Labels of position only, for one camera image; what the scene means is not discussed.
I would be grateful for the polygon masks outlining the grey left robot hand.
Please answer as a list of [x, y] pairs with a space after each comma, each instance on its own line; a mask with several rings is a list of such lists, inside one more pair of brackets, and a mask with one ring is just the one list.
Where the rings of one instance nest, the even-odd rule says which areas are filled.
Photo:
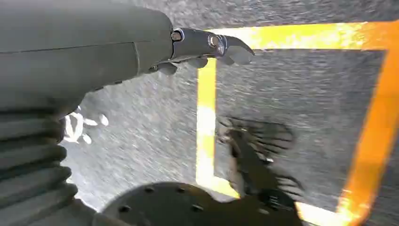
[[3, 0], [0, 3], [0, 223], [3, 226], [300, 226], [286, 175], [269, 166], [271, 146], [287, 143], [283, 124], [220, 120], [240, 198], [219, 202], [186, 183], [132, 189], [97, 212], [75, 198], [61, 165], [65, 116], [88, 92], [177, 64], [209, 58], [248, 64], [242, 40], [174, 29], [162, 12], [119, 3]]

